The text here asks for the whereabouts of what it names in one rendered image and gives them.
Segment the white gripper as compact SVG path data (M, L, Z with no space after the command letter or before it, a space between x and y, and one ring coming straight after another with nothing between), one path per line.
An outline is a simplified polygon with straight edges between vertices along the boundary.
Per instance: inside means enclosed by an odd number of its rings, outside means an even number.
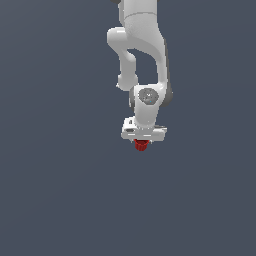
M165 126L155 125L152 128L139 128L135 122L135 117L128 117L124 119L122 126L121 137L133 142L137 140L149 140L151 142L163 141L167 128Z

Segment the small red ridged object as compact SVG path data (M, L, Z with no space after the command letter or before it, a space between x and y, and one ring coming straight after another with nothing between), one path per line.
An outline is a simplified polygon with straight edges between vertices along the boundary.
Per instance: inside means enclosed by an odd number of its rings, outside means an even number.
M148 144L149 144L148 140L137 140L137 139L135 139L135 148L138 151L145 151L147 149Z

